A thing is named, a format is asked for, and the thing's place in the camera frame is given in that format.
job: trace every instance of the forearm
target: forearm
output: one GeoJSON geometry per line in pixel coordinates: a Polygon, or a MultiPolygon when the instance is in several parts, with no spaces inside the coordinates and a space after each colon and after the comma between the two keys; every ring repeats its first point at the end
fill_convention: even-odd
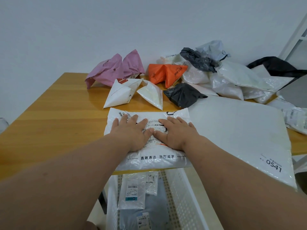
{"type": "Polygon", "coordinates": [[[185,147],[225,229],[303,229],[305,196],[205,137],[185,147]]]}
{"type": "Polygon", "coordinates": [[[79,229],[129,146],[112,135],[0,184],[5,229],[79,229]]]}

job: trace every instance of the printed number 2011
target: printed number 2011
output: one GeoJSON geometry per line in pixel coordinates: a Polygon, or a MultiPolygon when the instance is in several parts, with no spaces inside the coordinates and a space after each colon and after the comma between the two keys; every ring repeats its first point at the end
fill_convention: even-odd
{"type": "Polygon", "coordinates": [[[279,169],[279,172],[282,171],[282,168],[281,168],[281,167],[279,167],[278,165],[275,165],[274,162],[271,162],[270,160],[267,160],[267,164],[268,164],[268,165],[271,165],[271,166],[274,167],[274,168],[276,168],[276,170],[279,169]]]}

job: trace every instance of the orange package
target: orange package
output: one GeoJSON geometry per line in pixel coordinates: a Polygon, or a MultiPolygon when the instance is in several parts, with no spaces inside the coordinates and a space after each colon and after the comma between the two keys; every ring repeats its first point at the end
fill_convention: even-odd
{"type": "Polygon", "coordinates": [[[185,65],[150,64],[148,66],[149,80],[153,84],[165,81],[165,87],[171,87],[187,70],[185,65]]]}

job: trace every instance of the finger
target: finger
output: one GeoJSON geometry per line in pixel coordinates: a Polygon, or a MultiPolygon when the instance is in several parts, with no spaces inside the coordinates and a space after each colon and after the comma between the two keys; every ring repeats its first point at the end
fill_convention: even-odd
{"type": "Polygon", "coordinates": [[[162,123],[166,128],[172,127],[173,123],[167,119],[159,119],[159,122],[162,123]]]}
{"type": "Polygon", "coordinates": [[[138,119],[138,115],[134,115],[128,120],[128,123],[135,125],[137,119],[138,119]]]}
{"type": "Polygon", "coordinates": [[[121,118],[121,120],[119,121],[119,124],[126,124],[127,123],[127,119],[128,119],[128,115],[124,114],[121,118]]]}
{"type": "Polygon", "coordinates": [[[178,119],[175,119],[175,118],[173,118],[171,116],[168,116],[167,120],[171,121],[173,124],[180,123],[178,119]]]}
{"type": "Polygon", "coordinates": [[[153,135],[167,145],[167,134],[164,134],[161,131],[154,131],[153,135]]]}
{"type": "Polygon", "coordinates": [[[143,130],[147,123],[148,123],[148,119],[143,119],[141,122],[137,124],[137,127],[143,130]]]}
{"type": "Polygon", "coordinates": [[[118,118],[115,118],[115,120],[113,121],[113,124],[112,124],[112,128],[111,128],[111,131],[118,126],[118,118]]]}
{"type": "Polygon", "coordinates": [[[148,128],[145,132],[144,132],[144,144],[149,140],[149,138],[151,137],[151,135],[153,134],[154,129],[153,128],[148,128]]]}
{"type": "Polygon", "coordinates": [[[189,126],[196,130],[196,127],[194,127],[193,123],[189,122],[189,126]]]}
{"type": "Polygon", "coordinates": [[[184,121],[182,118],[177,117],[177,119],[179,120],[179,122],[183,123],[184,125],[188,125],[186,121],[184,121]]]}

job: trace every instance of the person's right hand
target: person's right hand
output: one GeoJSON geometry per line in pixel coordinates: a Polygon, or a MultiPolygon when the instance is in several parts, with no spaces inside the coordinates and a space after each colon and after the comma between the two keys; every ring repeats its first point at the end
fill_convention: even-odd
{"type": "Polygon", "coordinates": [[[180,117],[175,119],[169,116],[167,120],[159,119],[159,122],[167,128],[168,134],[154,131],[154,137],[173,149],[184,151],[190,140],[200,136],[192,123],[187,124],[180,117]]]}

